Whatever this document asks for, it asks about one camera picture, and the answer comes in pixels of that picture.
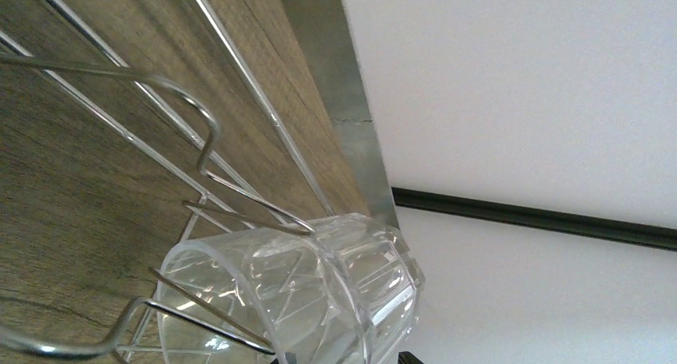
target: clear plastic cup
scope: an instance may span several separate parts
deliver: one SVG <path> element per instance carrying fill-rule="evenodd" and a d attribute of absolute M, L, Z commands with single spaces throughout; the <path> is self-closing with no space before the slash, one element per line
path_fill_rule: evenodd
<path fill-rule="evenodd" d="M 270 340 L 280 364 L 385 362 L 416 322 L 418 265 L 397 229 L 365 216 L 311 224 L 312 237 L 258 228 L 179 243 L 161 272 Z M 242 335 L 162 283 L 156 298 Z M 180 320 L 158 321 L 168 364 L 275 360 Z"/>

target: black trim strip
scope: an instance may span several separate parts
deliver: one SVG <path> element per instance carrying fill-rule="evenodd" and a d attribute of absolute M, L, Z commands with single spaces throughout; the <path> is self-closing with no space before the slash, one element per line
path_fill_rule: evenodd
<path fill-rule="evenodd" d="M 411 352 L 405 351 L 398 355 L 398 364 L 423 364 L 423 362 L 418 360 Z"/>
<path fill-rule="evenodd" d="M 393 188 L 395 205 L 677 251 L 677 230 Z"/>

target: chrome wire rack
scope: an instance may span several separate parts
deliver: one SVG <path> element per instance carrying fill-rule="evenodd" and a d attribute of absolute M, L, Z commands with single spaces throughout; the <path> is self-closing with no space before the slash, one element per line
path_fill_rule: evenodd
<path fill-rule="evenodd" d="M 203 105 L 196 97 L 191 95 L 181 86 L 170 81 L 169 79 L 144 73 L 129 67 L 112 48 L 109 46 L 97 33 L 88 26 L 80 17 L 75 14 L 62 0 L 41 0 L 49 9 L 57 16 L 65 19 L 87 42 L 94 46 L 101 54 L 103 54 L 112 65 L 89 65 L 82 63 L 75 63 L 69 61 L 55 61 L 51 59 L 41 59 L 35 57 L 28 49 L 15 41 L 12 37 L 0 30 L 0 63 L 3 65 L 31 68 L 39 73 L 49 83 L 57 86 L 67 96 L 76 101 L 80 106 L 84 107 L 89 113 L 94 115 L 98 120 L 104 122 L 111 129 L 120 136 L 126 139 L 134 147 L 141 150 L 144 154 L 152 158 L 163 168 L 166 168 L 173 175 L 180 178 L 187 185 L 195 189 L 198 193 L 197 200 L 184 200 L 183 205 L 191 210 L 191 215 L 188 217 L 182 232 L 177 240 L 177 243 L 185 241 L 191 237 L 193 228 L 199 217 L 206 219 L 208 222 L 216 225 L 225 232 L 231 230 L 224 226 L 221 222 L 211 217 L 206 212 L 216 212 L 231 219 L 238 220 L 247 228 L 266 227 L 274 228 L 280 231 L 285 231 L 293 235 L 307 236 L 313 233 L 313 227 L 301 220 L 299 217 L 290 212 L 276 206 L 275 204 L 265 200 L 261 195 L 231 167 L 217 152 L 215 152 L 214 145 L 219 140 L 221 134 L 221 126 L 216 120 L 212 112 Z M 201 13 L 201 18 L 211 29 L 214 38 L 218 40 L 227 54 L 230 55 L 233 63 L 248 87 L 251 95 L 255 98 L 259 107 L 265 113 L 267 119 L 273 125 L 279 139 L 284 144 L 284 147 L 289 152 L 292 160 L 298 166 L 300 172 L 303 174 L 307 183 L 311 187 L 314 194 L 317 196 L 320 204 L 324 207 L 327 214 L 332 216 L 334 212 L 329 205 L 323 190 L 320 188 L 312 171 L 308 167 L 306 161 L 303 159 L 299 149 L 296 147 L 289 132 L 285 129 L 283 122 L 280 120 L 275 108 L 268 100 L 261 85 L 254 77 L 253 73 L 247 66 L 247 62 L 236 48 L 233 40 L 228 35 L 213 8 L 207 0 L 192 0 L 195 6 Z M 258 220 L 247 215 L 238 214 L 226 203 L 224 203 L 215 193 L 210 192 L 205 186 L 198 183 L 190 177 L 189 174 L 178 168 L 162 154 L 145 143 L 138 136 L 129 131 L 115 118 L 110 116 L 101 106 L 94 103 L 83 92 L 71 85 L 66 77 L 68 74 L 84 74 L 94 77 L 107 77 L 123 81 L 131 81 L 142 93 L 148 98 L 154 106 L 156 106 L 168 119 L 169 122 L 175 126 L 181 134 L 183 134 L 190 142 L 200 151 L 198 160 L 196 162 L 196 170 L 201 176 L 206 176 L 215 181 L 217 184 L 224 186 L 236 192 L 237 194 L 248 198 L 262 206 L 264 206 L 272 216 L 279 221 L 274 224 L 265 220 Z M 165 101 L 156 89 L 165 89 L 170 93 L 178 96 L 183 102 L 188 104 L 192 109 L 199 113 L 201 120 L 207 125 L 209 135 L 207 140 L 204 140 L 198 132 L 191 127 L 188 122 L 181 117 L 167 101 Z M 211 160 L 221 172 L 213 172 L 207 169 L 207 163 Z M 220 174 L 223 173 L 228 176 L 230 180 L 225 179 Z M 157 351 L 161 348 L 158 346 L 139 346 L 141 338 L 144 336 L 149 322 L 152 318 L 152 310 L 158 311 L 162 314 L 172 316 L 189 322 L 198 327 L 209 330 L 213 334 L 217 334 L 222 338 L 226 338 L 236 344 L 246 346 L 256 352 L 262 354 L 274 355 L 275 352 L 271 347 L 271 343 L 262 336 L 257 335 L 245 326 L 240 325 L 237 321 L 230 318 L 228 315 L 210 306 L 204 300 L 196 297 L 191 292 L 186 291 L 181 285 L 174 283 L 172 280 L 165 278 L 160 272 L 153 268 L 149 268 L 155 278 L 178 291 L 187 299 L 193 301 L 197 306 L 203 307 L 207 312 L 215 315 L 223 322 L 232 326 L 237 333 L 225 330 L 219 326 L 214 326 L 208 322 L 195 318 L 176 308 L 169 307 L 162 302 L 153 299 L 154 294 L 149 297 L 138 297 L 131 300 L 124 310 L 121 312 L 113 327 L 110 328 L 108 334 L 97 343 L 81 344 L 81 343 L 62 343 L 51 342 L 36 338 L 34 336 L 23 334 L 22 332 L 12 330 L 6 326 L 0 325 L 0 346 L 6 349 L 22 352 L 24 354 L 40 356 L 43 358 L 60 358 L 69 360 L 87 360 L 99 357 L 106 354 L 111 354 L 118 362 L 129 364 L 133 355 L 137 351 Z M 144 307 L 144 313 L 141 316 L 129 343 L 123 343 L 124 332 L 132 322 L 135 312 Z"/>

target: metal wire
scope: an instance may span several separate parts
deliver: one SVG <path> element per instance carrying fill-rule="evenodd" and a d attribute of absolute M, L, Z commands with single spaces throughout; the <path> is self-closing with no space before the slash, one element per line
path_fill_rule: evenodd
<path fill-rule="evenodd" d="M 100 120 L 104 121 L 109 127 L 113 128 L 119 135 L 123 136 L 127 141 L 132 143 L 135 147 L 140 149 L 146 155 L 153 158 L 160 165 L 168 169 L 174 175 L 181 178 L 185 183 L 193 187 L 200 193 L 200 197 L 197 202 L 185 200 L 183 204 L 188 207 L 192 214 L 188 218 L 188 221 L 182 231 L 179 242 L 186 240 L 190 237 L 192 229 L 195 226 L 195 223 L 198 219 L 198 216 L 204 217 L 206 220 L 212 222 L 217 227 L 220 227 L 224 231 L 230 231 L 223 224 L 213 219 L 211 216 L 208 216 L 204 211 L 217 212 L 226 216 L 229 216 L 233 219 L 242 221 L 248 228 L 253 228 L 252 224 L 261 225 L 268 228 L 278 229 L 280 231 L 285 231 L 294 235 L 310 235 L 314 232 L 313 227 L 301 220 L 297 216 L 294 216 L 290 212 L 266 201 L 263 199 L 254 188 L 240 176 L 235 169 L 233 169 L 225 160 L 219 156 L 216 152 L 213 151 L 216 142 L 219 139 L 221 134 L 221 127 L 216 121 L 216 118 L 213 114 L 198 101 L 190 93 L 182 89 L 180 86 L 170 81 L 167 78 L 142 73 L 134 69 L 129 69 L 129 65 L 117 54 L 113 49 L 103 41 L 103 39 L 97 35 L 97 33 L 91 29 L 82 19 L 80 19 L 62 0 L 39 0 L 43 2 L 48 8 L 53 11 L 56 15 L 63 18 L 70 26 L 72 26 L 86 41 L 93 45 L 99 52 L 106 56 L 116 67 L 105 67 L 97 65 L 86 65 L 86 64 L 77 64 L 72 62 L 60 62 L 60 61 L 47 61 L 39 58 L 35 58 L 32 54 L 20 46 L 16 41 L 14 41 L 10 36 L 5 34 L 0 30 L 0 43 L 9 48 L 12 52 L 18 55 L 10 55 L 0 53 L 0 63 L 6 65 L 20 65 L 25 67 L 30 67 L 36 69 L 43 77 L 45 77 L 49 82 L 55 84 L 58 88 L 65 91 L 70 95 L 75 101 L 85 106 L 92 114 L 98 117 Z M 318 197 L 318 200 L 328 214 L 334 215 L 331 206 L 327 198 L 324 195 L 322 188 L 319 186 L 315 176 L 308 167 L 307 163 L 303 159 L 300 151 L 296 147 L 294 141 L 291 139 L 289 132 L 284 127 L 284 124 L 279 118 L 278 113 L 273 108 L 271 102 L 267 99 L 263 89 L 261 88 L 259 82 L 253 76 L 253 73 L 248 68 L 247 63 L 244 61 L 242 55 L 235 47 L 232 39 L 230 39 L 228 32 L 223 27 L 223 24 L 220 22 L 215 12 L 207 2 L 207 0 L 194 0 L 200 12 L 202 13 L 202 18 L 206 19 L 208 25 L 214 31 L 214 34 L 222 42 L 230 56 L 233 58 L 233 61 L 238 66 L 241 77 L 243 78 L 245 85 L 249 88 L 250 92 L 256 99 L 257 103 L 261 109 L 266 114 L 268 120 L 272 123 L 275 131 L 285 145 L 287 151 L 290 153 L 292 159 L 298 166 L 299 170 L 305 177 L 307 183 Z M 67 73 L 84 73 L 93 76 L 99 77 L 112 77 L 116 79 L 122 79 L 131 81 L 134 85 L 175 125 L 180 132 L 188 138 L 191 143 L 201 150 L 200 156 L 198 158 L 196 169 L 198 172 L 207 176 L 210 179 L 214 180 L 216 183 L 221 184 L 222 186 L 231 189 L 232 191 L 237 192 L 241 196 L 247 197 L 249 200 L 253 200 L 258 204 L 263 205 L 281 224 L 271 224 L 265 221 L 254 220 L 248 216 L 243 216 L 232 211 L 222 200 L 217 196 L 212 194 L 209 190 L 204 188 L 193 178 L 181 171 L 177 166 L 172 164 L 169 160 L 164 158 L 159 154 L 155 149 L 151 148 L 148 144 L 143 142 L 140 138 L 136 137 L 128 129 L 122 126 L 114 118 L 112 118 L 105 110 L 95 104 L 90 100 L 86 95 L 72 86 L 68 81 L 61 77 L 58 73 L 55 73 L 55 70 L 67 72 Z M 175 93 L 183 101 L 187 102 L 193 109 L 195 109 L 200 117 L 205 121 L 209 128 L 209 134 L 207 140 L 203 140 L 200 135 L 193 129 L 176 111 L 153 89 L 153 87 L 160 87 L 163 89 L 168 89 L 172 93 Z M 207 170 L 208 160 L 215 162 L 216 166 L 221 168 L 228 176 L 230 176 L 237 184 L 233 184 L 228 180 L 225 180 L 221 176 Z M 210 200 L 218 206 L 218 208 L 209 207 L 206 205 L 206 202 Z M 300 227 L 288 227 L 284 221 L 287 218 L 291 222 L 298 224 Z M 216 309 L 211 309 L 207 304 L 205 306 L 200 302 L 195 295 L 186 291 L 179 284 L 174 283 L 172 280 L 164 277 L 161 273 L 151 270 L 151 272 L 158 278 L 158 280 L 176 291 L 179 291 L 184 296 L 189 299 L 192 299 L 196 304 L 203 307 L 205 310 L 212 312 L 214 315 L 229 322 L 235 328 L 240 330 L 243 334 L 247 335 L 248 338 L 243 338 L 236 334 L 230 333 L 228 331 L 222 330 L 217 326 L 213 326 L 209 323 L 206 323 L 202 320 L 187 315 L 182 311 L 179 311 L 175 308 L 169 307 L 163 303 L 160 303 L 151 298 L 136 298 L 133 299 L 122 312 L 116 324 L 106 335 L 106 337 L 94 344 L 62 344 L 62 343 L 53 343 L 44 341 L 38 338 L 31 337 L 26 334 L 11 330 L 7 327 L 0 325 L 0 346 L 10 348 L 12 350 L 17 350 L 27 354 L 39 355 L 49 358 L 66 358 L 66 359 L 88 359 L 94 358 L 96 356 L 101 356 L 103 354 L 110 353 L 115 360 L 123 364 L 129 364 L 129 359 L 134 351 L 158 351 L 161 350 L 161 347 L 147 347 L 147 346 L 137 346 L 138 342 L 141 340 L 143 333 L 145 332 L 146 326 L 148 325 L 151 318 L 151 309 L 155 309 L 160 313 L 170 315 L 182 319 L 186 322 L 191 322 L 194 325 L 200 326 L 206 330 L 211 331 L 214 334 L 219 335 L 220 337 L 227 338 L 233 342 L 247 346 L 257 352 L 263 354 L 275 354 L 271 348 L 270 342 L 257 334 L 253 333 L 244 326 L 241 326 L 239 323 L 235 322 L 228 315 L 225 315 L 223 312 L 220 312 Z M 119 344 L 122 332 L 126 329 L 127 325 L 130 323 L 132 316 L 134 315 L 136 309 L 141 306 L 145 307 L 145 312 L 137 328 L 133 333 L 131 340 L 131 346 L 120 346 L 121 351 L 127 351 L 126 358 L 123 358 L 120 353 L 115 351 L 116 345 Z M 212 355 L 205 351 L 200 352 L 208 355 L 208 361 L 211 361 Z"/>
<path fill-rule="evenodd" d="M 195 110 L 197 110 L 201 116 L 207 121 L 208 127 L 210 129 L 210 134 L 205 142 L 205 148 L 203 149 L 203 152 L 200 154 L 200 158 L 198 159 L 198 164 L 197 168 L 200 169 L 200 166 L 204 166 L 206 164 L 206 160 L 208 159 L 208 156 L 210 152 L 212 151 L 211 148 L 213 148 L 214 143 L 218 139 L 218 136 L 220 134 L 221 128 L 218 125 L 218 122 L 214 119 L 214 116 L 212 113 L 200 103 L 196 98 L 194 98 L 190 93 L 182 89 L 180 86 L 176 85 L 172 81 L 156 76 L 156 75 L 151 75 L 151 74 L 145 74 L 138 72 L 134 69 L 129 69 L 129 68 L 120 68 L 120 67 L 103 67 L 103 66 L 94 66 L 94 65 L 85 65 L 85 64 L 77 64 L 77 63 L 68 63 L 68 62 L 59 62 L 59 61 L 47 61 L 47 60 L 42 60 L 39 58 L 31 57 L 30 52 L 28 52 L 26 49 L 22 48 L 16 41 L 14 41 L 12 38 L 10 38 L 7 34 L 4 32 L 0 31 L 0 42 L 13 50 L 14 52 L 20 53 L 22 55 L 11 55 L 11 54 L 6 54 L 6 53 L 0 53 L 0 63 L 6 64 L 6 65 L 18 65 L 18 66 L 27 66 L 33 69 L 39 69 L 41 73 L 48 77 L 48 80 L 52 81 L 53 83 L 56 83 L 57 86 L 59 86 L 61 89 L 66 91 L 72 98 L 76 99 L 78 102 L 83 104 L 87 109 L 89 109 L 92 113 L 97 115 L 100 119 L 102 119 L 107 125 L 113 127 L 114 129 L 117 130 L 118 133 L 120 133 L 123 137 L 125 137 L 127 140 L 132 142 L 135 146 L 137 146 L 139 149 L 144 151 L 147 155 L 151 156 L 154 160 L 158 161 L 160 164 L 162 164 L 164 167 L 166 167 L 169 171 L 175 173 L 178 177 L 182 178 L 186 183 L 189 183 L 191 186 L 193 186 L 197 191 L 201 193 L 200 195 L 200 200 L 199 202 L 204 202 L 207 198 L 210 200 L 214 201 L 217 204 L 222 204 L 222 208 L 220 211 L 227 212 L 229 214 L 234 214 L 234 212 L 230 211 L 230 208 L 223 204 L 223 202 L 220 202 L 220 200 L 215 197 L 213 194 L 211 194 L 209 191 L 204 189 L 201 185 L 199 185 L 196 181 L 194 181 L 190 176 L 185 174 L 183 171 L 178 169 L 174 164 L 169 162 L 166 158 L 164 158 L 161 154 L 156 152 L 153 148 L 148 146 L 145 142 L 143 142 L 141 139 L 133 135 L 129 130 L 127 130 L 125 127 L 123 127 L 119 122 L 115 121 L 108 113 L 106 113 L 103 109 L 101 109 L 99 106 L 97 106 L 95 103 L 93 103 L 87 96 L 82 94 L 79 90 L 77 90 L 74 86 L 72 86 L 69 82 L 67 82 L 65 79 L 63 79 L 59 74 L 55 73 L 54 70 L 59 70 L 59 71 L 66 71 L 66 72 L 75 72 L 75 73 L 85 73 L 85 74 L 91 74 L 95 76 L 105 76 L 105 77 L 114 77 L 118 79 L 125 79 L 125 80 L 130 80 L 130 81 L 142 81 L 146 85 L 155 85 L 158 87 L 163 87 L 166 89 L 169 89 L 170 91 L 174 92 L 176 95 L 181 97 L 184 101 L 188 102 Z M 297 221 L 297 223 L 306 228 L 305 231 L 308 232 L 313 232 L 313 229 L 310 225 L 308 225 L 306 222 L 302 221 L 301 219 L 293 216 L 291 213 L 286 212 L 282 208 L 278 208 L 274 204 L 271 204 L 270 202 L 267 202 L 266 200 L 263 200 L 259 198 L 258 196 L 254 196 L 252 194 L 249 194 L 242 188 L 239 188 L 238 186 L 231 184 L 230 182 L 227 182 L 223 178 L 220 178 L 216 174 L 209 172 L 206 168 L 203 169 L 203 172 L 205 175 L 209 176 L 213 180 L 217 181 L 218 183 L 221 183 L 225 187 L 228 187 L 230 189 L 235 190 L 241 195 L 246 196 L 247 198 L 254 200 L 257 203 L 262 204 L 266 208 L 271 209 L 272 211 L 276 211 L 281 215 L 285 215 L 290 217 L 292 221 Z M 242 216 L 240 214 L 236 214 L 241 220 L 251 220 L 247 216 Z M 186 227 L 184 229 L 184 232 L 182 233 L 181 239 L 184 237 L 188 237 L 190 234 L 190 231 L 192 230 L 192 227 L 194 226 L 195 223 L 195 218 L 191 216 L 189 218 L 189 221 L 186 224 Z M 163 275 L 159 274 L 158 272 L 154 271 L 156 273 L 156 276 L 158 276 L 158 279 L 165 284 L 168 284 L 170 287 L 174 289 L 180 289 L 181 287 L 178 284 L 173 283 L 171 280 L 165 278 Z M 150 298 L 136 298 L 132 302 L 128 304 L 128 306 L 125 308 L 121 316 L 119 317 L 118 321 L 116 324 L 113 326 L 113 328 L 110 330 L 110 332 L 106 335 L 106 337 L 94 344 L 65 344 L 65 343 L 55 343 L 55 342 L 50 342 L 46 340 L 41 340 L 32 336 L 29 336 L 27 334 L 23 334 L 21 332 L 17 332 L 15 330 L 11 330 L 7 327 L 0 326 L 0 345 L 9 348 L 11 350 L 16 350 L 19 352 L 23 352 L 26 354 L 32 354 L 32 355 L 38 355 L 38 356 L 46 356 L 50 358 L 65 358 L 65 359 L 73 359 L 73 360 L 86 360 L 90 358 L 94 358 L 97 356 L 101 356 L 103 354 L 108 354 L 111 353 L 113 357 L 119 361 L 119 362 L 124 362 L 127 363 L 128 361 L 125 358 L 122 358 L 120 354 L 114 351 L 115 346 L 119 343 L 120 339 L 122 338 L 123 332 L 126 329 L 127 325 L 129 324 L 131 318 L 133 317 L 133 314 L 136 312 L 136 309 L 139 308 L 141 305 L 146 305 L 150 308 L 156 309 L 159 312 L 165 313 L 167 315 L 171 315 L 173 317 L 177 317 L 179 319 L 185 320 L 187 322 L 191 322 L 197 326 L 200 326 L 204 328 L 205 330 L 208 330 L 212 333 L 215 333 L 223 338 L 227 338 L 228 340 L 231 340 L 235 343 L 241 344 L 243 346 L 247 346 L 257 352 L 264 353 L 264 354 L 275 354 L 275 352 L 269 347 L 269 344 L 261 344 L 261 342 L 268 342 L 265 338 L 262 338 L 258 335 L 253 334 L 251 331 L 247 330 L 246 328 L 241 328 L 242 326 L 236 324 L 237 327 L 240 327 L 240 330 L 243 331 L 245 334 L 250 335 L 250 338 L 254 338 L 254 340 L 258 342 L 253 342 L 251 339 L 246 339 L 242 338 L 236 334 L 227 332 L 225 330 L 221 330 L 217 326 L 213 326 L 209 323 L 206 323 L 202 320 L 199 320 L 197 318 L 193 318 L 190 315 L 187 315 L 175 308 L 169 307 L 167 305 L 164 305 L 163 303 L 157 302 L 156 300 L 150 299 Z M 145 326 L 148 324 L 149 321 L 149 316 L 150 313 L 146 312 L 144 317 L 142 318 L 140 325 L 143 326 L 143 329 Z M 227 315 L 221 315 L 219 314 L 219 317 L 223 319 L 225 322 L 231 322 L 231 318 L 229 318 Z M 142 335 L 142 331 L 137 329 L 135 332 L 135 335 Z"/>
<path fill-rule="evenodd" d="M 47 340 L 35 338 L 28 334 L 22 334 L 15 330 L 0 325 L 0 346 L 22 352 L 24 354 L 31 354 L 34 356 L 42 356 L 47 358 L 61 358 L 66 360 L 89 360 L 104 354 L 110 354 L 115 350 L 116 345 L 122 340 L 122 337 L 127 330 L 129 322 L 132 320 L 134 313 L 142 306 L 150 307 L 158 312 L 170 315 L 174 318 L 189 322 L 195 326 L 204 328 L 213 334 L 222 338 L 226 338 L 232 342 L 246 346 L 261 354 L 275 354 L 274 351 L 265 346 L 261 346 L 255 342 L 248 341 L 241 338 L 227 330 L 214 326 L 204 320 L 200 320 L 186 312 L 179 311 L 174 307 L 158 302 L 155 299 L 138 297 L 132 299 L 116 320 L 110 332 L 100 341 L 91 344 L 72 344 L 72 343 L 57 343 Z"/>
<path fill-rule="evenodd" d="M 310 224 L 306 223 L 298 216 L 295 216 L 294 214 L 288 212 L 287 210 L 278 207 L 263 198 L 252 195 L 251 193 L 243 190 L 241 187 L 238 187 L 235 184 L 228 182 L 224 178 L 206 169 L 205 166 L 207 164 L 207 161 L 209 160 L 209 154 L 214 149 L 215 142 L 216 140 L 218 140 L 219 135 L 221 133 L 221 126 L 214 118 L 212 112 L 209 111 L 209 109 L 207 109 L 205 105 L 203 105 L 197 98 L 195 98 L 193 95 L 191 95 L 189 92 L 184 90 L 182 87 L 180 87 L 173 81 L 170 81 L 169 79 L 159 75 L 147 74 L 130 68 L 89 65 L 85 63 L 76 63 L 76 62 L 51 61 L 47 59 L 41 59 L 30 56 L 27 57 L 22 55 L 11 55 L 0 53 L 0 63 L 5 65 L 28 66 L 33 69 L 58 70 L 65 71 L 68 73 L 83 73 L 99 77 L 115 77 L 117 79 L 123 79 L 128 81 L 139 81 L 145 83 L 146 85 L 162 87 L 172 91 L 178 97 L 187 102 L 191 107 L 193 107 L 202 116 L 202 118 L 204 119 L 209 128 L 209 136 L 207 137 L 207 141 L 204 144 L 204 148 L 200 153 L 200 157 L 198 158 L 196 166 L 197 170 L 202 175 L 208 176 L 209 178 L 223 185 L 224 187 L 230 188 L 232 191 L 237 192 L 238 194 L 245 196 L 248 199 L 255 201 L 256 203 L 263 205 L 265 208 L 277 212 L 281 216 L 289 218 L 289 220 L 298 224 L 302 228 L 305 228 L 309 232 L 314 231 L 313 227 Z M 240 216 L 243 217 L 243 219 L 245 219 L 247 222 L 251 220 L 254 222 L 261 223 L 260 221 L 252 220 L 248 216 L 244 215 Z"/>
<path fill-rule="evenodd" d="M 108 43 L 106 43 L 103 38 L 101 38 L 87 23 L 82 20 L 73 10 L 71 10 L 68 5 L 63 2 L 63 0 L 39 0 L 43 2 L 44 5 L 56 15 L 63 18 L 67 24 L 72 26 L 87 42 L 92 44 L 101 54 L 103 54 L 109 61 L 114 65 L 120 67 L 129 67 L 127 62 L 120 55 L 118 55 L 115 50 Z M 191 127 L 187 121 L 184 120 L 181 115 L 179 115 L 172 106 L 165 101 L 160 94 L 158 94 L 152 87 L 145 85 L 143 83 L 134 82 L 134 85 L 146 96 L 149 100 L 162 112 L 164 115 L 174 123 L 174 125 L 186 136 L 191 143 L 198 149 L 202 149 L 205 145 L 204 140 L 197 133 L 197 131 Z M 217 152 L 212 152 L 209 154 L 210 159 L 224 172 L 230 176 L 240 187 L 244 188 L 248 192 L 251 192 L 254 195 L 260 196 L 260 194 L 247 182 L 230 164 L 228 164 L 224 158 L 222 158 Z M 283 218 L 278 215 L 276 212 L 271 212 L 271 214 L 280 222 L 284 223 Z"/>
<path fill-rule="evenodd" d="M 249 92 L 256 100 L 256 103 L 258 103 L 259 107 L 263 110 L 266 118 L 268 118 L 268 120 L 271 122 L 273 128 L 277 132 L 279 139 L 284 144 L 284 147 L 289 152 L 289 155 L 291 155 L 291 159 L 296 163 L 296 167 L 299 168 L 299 171 L 301 171 L 303 177 L 306 178 L 306 182 L 313 190 L 315 196 L 317 196 L 320 204 L 324 207 L 329 216 L 336 215 L 329 204 L 327 196 L 324 195 L 322 187 L 315 178 L 315 174 L 313 174 L 311 168 L 308 166 L 308 163 L 306 163 L 306 161 L 303 159 L 303 155 L 299 151 L 299 148 L 296 146 L 294 140 L 291 138 L 289 131 L 284 126 L 284 123 L 282 122 L 282 119 L 280 119 L 277 110 L 275 110 L 275 107 L 268 99 L 266 93 L 263 91 L 261 84 L 256 80 L 254 73 L 251 71 L 249 65 L 244 60 L 244 57 L 237 49 L 235 42 L 228 34 L 228 31 L 219 19 L 219 16 L 212 8 L 212 5 L 209 4 L 208 0 L 193 1 L 202 13 L 202 19 L 204 20 L 207 27 L 211 28 L 216 38 L 218 38 L 219 42 L 226 49 L 233 62 L 235 62 L 237 66 L 236 68 L 240 73 L 244 84 L 247 86 Z"/>

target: wood grain surface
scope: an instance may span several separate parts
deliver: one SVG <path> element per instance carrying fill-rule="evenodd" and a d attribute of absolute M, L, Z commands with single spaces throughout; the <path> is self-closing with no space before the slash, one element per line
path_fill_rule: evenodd
<path fill-rule="evenodd" d="M 201 99 L 224 127 L 217 151 L 262 196 L 305 219 L 326 215 L 189 0 L 65 1 L 130 65 Z M 334 210 L 366 214 L 280 0 L 210 2 Z M 36 55 L 107 65 L 39 0 L 0 0 L 0 12 L 2 30 Z M 197 150 L 132 84 L 62 75 L 236 211 L 272 220 L 195 173 Z M 181 200 L 198 195 L 35 72 L 0 66 L 0 85 L 0 318 L 46 338 L 96 341 L 129 299 L 152 292 L 146 267 L 159 267 L 176 242 L 189 215 Z M 195 113 L 161 95 L 206 137 Z M 194 235 L 218 232 L 200 220 Z M 157 344 L 150 332 L 145 343 Z M 44 360 L 0 351 L 0 362 Z M 133 362 L 162 358 L 138 354 Z"/>

